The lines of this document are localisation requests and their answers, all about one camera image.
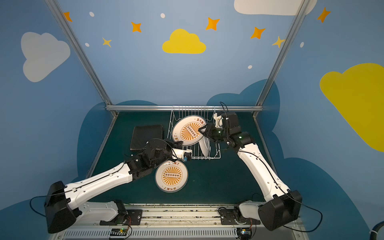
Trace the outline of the white round plate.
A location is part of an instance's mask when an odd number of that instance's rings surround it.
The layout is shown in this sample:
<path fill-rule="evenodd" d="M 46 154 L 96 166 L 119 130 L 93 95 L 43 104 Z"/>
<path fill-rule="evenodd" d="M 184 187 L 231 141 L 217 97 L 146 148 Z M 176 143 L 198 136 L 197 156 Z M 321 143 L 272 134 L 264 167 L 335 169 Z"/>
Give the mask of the white round plate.
<path fill-rule="evenodd" d="M 199 129 L 207 124 L 201 116 L 188 116 L 176 123 L 172 130 L 174 142 L 183 142 L 182 146 L 191 146 L 199 142 L 203 135 Z"/>
<path fill-rule="evenodd" d="M 199 141 L 199 146 L 204 157 L 208 158 L 210 156 L 211 144 L 210 140 L 207 137 L 202 137 Z"/>
<path fill-rule="evenodd" d="M 188 182 L 189 172 L 180 161 L 166 161 L 161 164 L 155 174 L 158 188 L 166 193 L 180 191 Z"/>

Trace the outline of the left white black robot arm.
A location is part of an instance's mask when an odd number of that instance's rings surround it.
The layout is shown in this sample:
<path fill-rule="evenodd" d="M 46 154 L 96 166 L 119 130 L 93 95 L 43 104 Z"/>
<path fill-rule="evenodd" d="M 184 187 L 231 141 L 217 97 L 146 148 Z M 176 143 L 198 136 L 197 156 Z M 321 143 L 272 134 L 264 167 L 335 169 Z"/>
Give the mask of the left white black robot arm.
<path fill-rule="evenodd" d="M 184 150 L 162 139 L 151 139 L 136 155 L 116 167 L 91 178 L 65 185 L 51 184 L 44 196 L 44 214 L 48 233 L 55 234 L 72 226 L 82 215 L 80 206 L 88 200 L 117 186 L 131 183 L 152 173 L 166 161 L 184 158 Z"/>

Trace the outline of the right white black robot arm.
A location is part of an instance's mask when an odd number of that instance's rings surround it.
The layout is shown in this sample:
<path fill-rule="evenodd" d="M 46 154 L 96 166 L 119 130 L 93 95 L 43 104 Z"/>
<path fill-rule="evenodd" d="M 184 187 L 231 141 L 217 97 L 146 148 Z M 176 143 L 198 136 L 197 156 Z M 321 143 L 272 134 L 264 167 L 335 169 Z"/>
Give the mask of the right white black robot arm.
<path fill-rule="evenodd" d="M 215 123 L 206 124 L 199 132 L 214 142 L 225 142 L 236 152 L 257 181 L 265 202 L 258 205 L 253 201 L 239 204 L 244 218 L 261 221 L 269 231 L 295 221 L 299 217 L 303 197 L 299 191 L 292 191 L 273 171 L 262 155 L 254 138 L 244 132 L 234 112 L 224 112 L 215 118 Z"/>

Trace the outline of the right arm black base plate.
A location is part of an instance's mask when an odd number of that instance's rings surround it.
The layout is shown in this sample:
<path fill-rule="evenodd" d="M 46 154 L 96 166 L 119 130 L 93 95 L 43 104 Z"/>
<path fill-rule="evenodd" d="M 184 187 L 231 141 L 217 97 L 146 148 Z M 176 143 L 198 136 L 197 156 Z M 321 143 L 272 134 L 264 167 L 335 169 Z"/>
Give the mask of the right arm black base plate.
<path fill-rule="evenodd" d="M 222 225 L 260 225 L 261 221 L 245 218 L 242 216 L 239 208 L 235 207 L 234 209 L 227 209 L 224 207 L 218 208 L 218 213 L 220 216 Z"/>

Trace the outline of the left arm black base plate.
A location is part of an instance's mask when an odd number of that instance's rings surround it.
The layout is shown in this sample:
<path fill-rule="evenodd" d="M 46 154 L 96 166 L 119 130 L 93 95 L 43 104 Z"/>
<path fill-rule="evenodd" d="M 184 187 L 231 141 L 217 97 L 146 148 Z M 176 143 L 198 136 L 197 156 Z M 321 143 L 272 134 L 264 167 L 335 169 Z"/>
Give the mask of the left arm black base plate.
<path fill-rule="evenodd" d="M 100 221 L 100 226 L 139 226 L 142 214 L 143 210 L 125 210 L 110 221 Z"/>

